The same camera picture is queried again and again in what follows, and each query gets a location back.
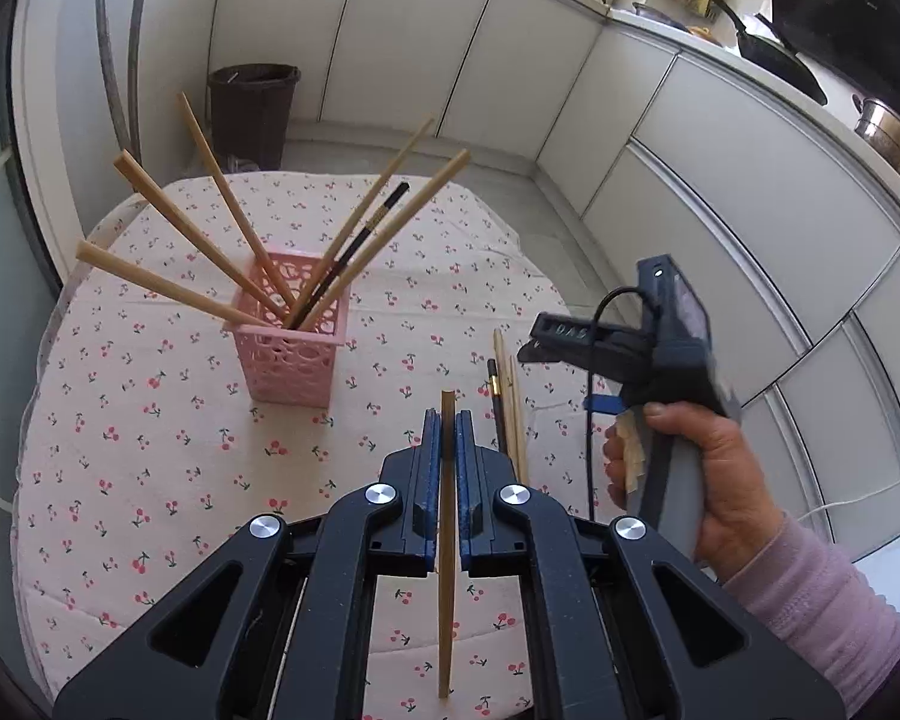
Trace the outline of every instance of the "cherry print tablecloth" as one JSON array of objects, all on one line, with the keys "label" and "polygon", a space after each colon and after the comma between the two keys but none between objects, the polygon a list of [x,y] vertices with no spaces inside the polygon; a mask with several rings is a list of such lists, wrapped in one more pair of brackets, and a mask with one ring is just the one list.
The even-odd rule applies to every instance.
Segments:
[{"label": "cherry print tablecloth", "polygon": [[[263,172],[232,183],[269,247],[321,251],[373,178]],[[424,182],[406,180],[412,191]],[[209,178],[168,192],[228,255],[248,262]],[[96,235],[190,289],[232,296],[226,276],[139,199]],[[15,501],[15,589],[38,682],[55,696],[255,514],[312,517],[374,481],[386,454],[420,440],[441,389],[456,389],[477,441],[494,445],[485,376],[492,329],[515,353],[536,314],[560,308],[516,235],[450,184],[353,284],[331,404],[314,410],[252,402],[233,340],[211,317],[79,271],[41,351]],[[528,365],[519,376],[530,480],[568,512],[585,512],[586,380],[563,365]],[[610,517],[601,467],[595,478],[598,511]],[[380,581],[365,717],[518,712],[532,690],[516,581],[458,576],[446,704],[437,702],[436,588],[433,576]]]}]

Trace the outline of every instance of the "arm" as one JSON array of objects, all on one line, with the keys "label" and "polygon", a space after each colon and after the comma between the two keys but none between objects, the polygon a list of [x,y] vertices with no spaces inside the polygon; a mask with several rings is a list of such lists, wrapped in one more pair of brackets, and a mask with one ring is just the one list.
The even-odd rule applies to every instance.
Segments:
[{"label": "arm", "polygon": [[[696,558],[747,611],[837,688],[852,715],[900,658],[900,614],[842,552],[786,517],[733,421],[689,403],[648,403],[647,424],[703,450],[706,513]],[[623,442],[607,431],[610,494],[623,504]]]},{"label": "arm", "polygon": [[724,586],[840,691],[848,715],[900,659],[900,613],[838,548],[792,518]]}]

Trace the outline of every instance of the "stainless steel pot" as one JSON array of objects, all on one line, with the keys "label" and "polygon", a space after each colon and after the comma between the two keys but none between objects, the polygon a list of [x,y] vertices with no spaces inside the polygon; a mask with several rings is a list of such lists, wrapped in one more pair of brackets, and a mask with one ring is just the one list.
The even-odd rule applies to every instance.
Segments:
[{"label": "stainless steel pot", "polygon": [[853,96],[860,119],[853,129],[900,174],[900,114],[874,98]]}]

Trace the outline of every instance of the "device screen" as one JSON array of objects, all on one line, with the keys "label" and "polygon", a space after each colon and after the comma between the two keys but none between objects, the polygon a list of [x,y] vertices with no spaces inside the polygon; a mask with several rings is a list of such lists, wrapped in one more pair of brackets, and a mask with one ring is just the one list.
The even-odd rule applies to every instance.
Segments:
[{"label": "device screen", "polygon": [[674,271],[674,298],[677,303],[677,315],[690,335],[709,343],[706,311],[678,271]]}]

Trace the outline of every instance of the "black chopstick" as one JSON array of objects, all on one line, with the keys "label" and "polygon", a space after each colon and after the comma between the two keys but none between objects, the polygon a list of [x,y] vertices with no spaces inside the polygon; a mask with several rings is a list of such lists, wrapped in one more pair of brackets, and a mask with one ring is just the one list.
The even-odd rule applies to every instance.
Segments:
[{"label": "black chopstick", "polygon": [[504,401],[500,392],[500,374],[497,371],[497,361],[492,357],[487,360],[487,374],[490,375],[490,398],[493,401],[493,421],[497,426],[497,451],[508,454],[506,451],[506,427],[504,425]]},{"label": "black chopstick", "polygon": [[401,181],[397,184],[397,188],[394,189],[389,197],[383,201],[383,204],[373,212],[373,215],[367,220],[367,223],[364,225],[364,229],[362,229],[359,233],[357,233],[357,237],[353,239],[350,245],[346,247],[346,250],[340,256],[340,259],[336,261],[333,265],[333,268],[330,269],[328,274],[324,276],[322,282],[319,283],[319,286],[314,290],[314,293],[310,295],[310,299],[307,300],[307,304],[304,307],[303,311],[300,312],[300,316],[297,322],[295,322],[294,329],[300,327],[300,324],[303,324],[303,320],[306,317],[309,317],[310,312],[314,309],[314,306],[319,303],[319,300],[323,297],[323,294],[330,289],[330,285],[333,284],[333,280],[337,278],[342,272],[343,269],[349,264],[350,260],[353,259],[353,255],[357,253],[357,250],[364,244],[365,240],[370,237],[370,233],[373,232],[374,228],[377,224],[381,223],[381,220],[386,215],[386,212],[391,210],[394,205],[399,202],[404,194],[407,194],[407,191],[410,189],[410,184],[406,181]]}]

